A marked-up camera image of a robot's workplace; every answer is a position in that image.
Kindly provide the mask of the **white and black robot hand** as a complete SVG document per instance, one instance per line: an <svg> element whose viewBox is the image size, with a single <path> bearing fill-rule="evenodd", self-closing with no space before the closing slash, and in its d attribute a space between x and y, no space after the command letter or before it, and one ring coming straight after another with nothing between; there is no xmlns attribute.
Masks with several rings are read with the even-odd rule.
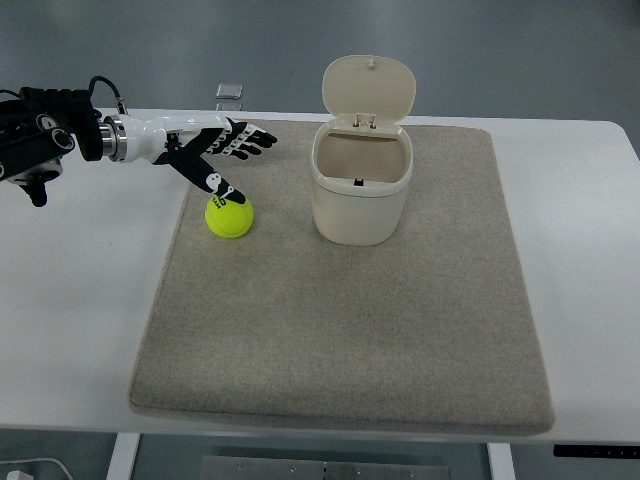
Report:
<svg viewBox="0 0 640 480"><path fill-rule="evenodd" d="M210 156L246 160L277 143L266 130L224 115L179 114L148 120L120 117L126 136L126 162L145 159L168 165L200 190L239 205L246 196L207 161Z"/></svg>

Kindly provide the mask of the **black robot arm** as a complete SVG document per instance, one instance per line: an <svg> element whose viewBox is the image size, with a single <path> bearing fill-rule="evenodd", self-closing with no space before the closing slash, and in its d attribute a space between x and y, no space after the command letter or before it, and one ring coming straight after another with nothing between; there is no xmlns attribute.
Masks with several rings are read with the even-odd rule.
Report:
<svg viewBox="0 0 640 480"><path fill-rule="evenodd" d="M35 207L46 205L46 184L61 176L62 158L74 149L87 162L126 156L125 127L92 104L98 83L107 85L120 115L127 113L116 85L95 76L85 89L23 87L1 91L1 180L21 188Z"/></svg>

